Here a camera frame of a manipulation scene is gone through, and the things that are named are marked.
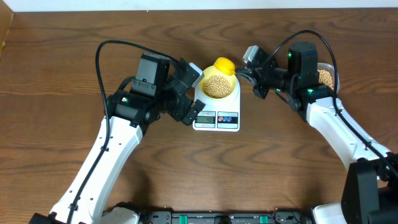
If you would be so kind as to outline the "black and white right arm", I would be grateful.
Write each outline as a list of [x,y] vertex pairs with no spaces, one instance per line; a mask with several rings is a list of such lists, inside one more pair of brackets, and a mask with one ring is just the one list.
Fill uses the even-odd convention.
[[302,222],[397,223],[397,154],[375,141],[320,81],[315,44],[292,44],[286,69],[256,45],[243,62],[236,73],[253,84],[254,94],[286,93],[285,102],[326,139],[348,171],[341,200],[313,207]]

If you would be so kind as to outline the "yellow measuring scoop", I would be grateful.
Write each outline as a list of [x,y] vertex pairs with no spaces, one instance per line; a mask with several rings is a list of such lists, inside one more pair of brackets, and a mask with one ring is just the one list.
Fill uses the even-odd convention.
[[225,75],[231,76],[235,74],[235,64],[228,58],[219,57],[213,65],[217,70]]

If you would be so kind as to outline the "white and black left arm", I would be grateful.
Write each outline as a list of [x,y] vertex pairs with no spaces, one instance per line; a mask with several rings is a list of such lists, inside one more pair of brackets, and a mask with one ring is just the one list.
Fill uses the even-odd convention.
[[142,54],[137,74],[125,78],[105,99],[105,116],[96,141],[63,197],[48,215],[33,214],[31,223],[141,223],[141,213],[127,203],[105,212],[118,176],[147,128],[167,113],[189,126],[204,108],[186,92],[203,79],[203,71],[184,59]]

